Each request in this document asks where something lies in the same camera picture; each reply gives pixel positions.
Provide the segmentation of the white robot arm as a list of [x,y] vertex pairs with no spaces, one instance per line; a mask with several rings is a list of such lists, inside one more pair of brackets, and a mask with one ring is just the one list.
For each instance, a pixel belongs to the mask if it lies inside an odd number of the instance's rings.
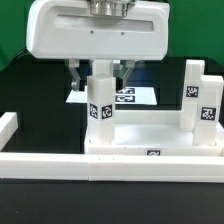
[[35,0],[26,47],[36,58],[161,60],[170,5],[141,0]]

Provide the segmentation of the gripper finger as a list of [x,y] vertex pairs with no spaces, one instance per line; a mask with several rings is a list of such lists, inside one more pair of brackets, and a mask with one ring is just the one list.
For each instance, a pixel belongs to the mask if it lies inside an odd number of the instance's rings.
[[118,72],[117,77],[121,78],[122,80],[127,80],[135,68],[135,61],[134,60],[121,60],[120,65],[121,65],[121,69]]
[[79,68],[79,61],[76,59],[68,60],[68,67],[71,76],[71,87],[74,91],[83,91],[84,83],[81,79],[77,69]]

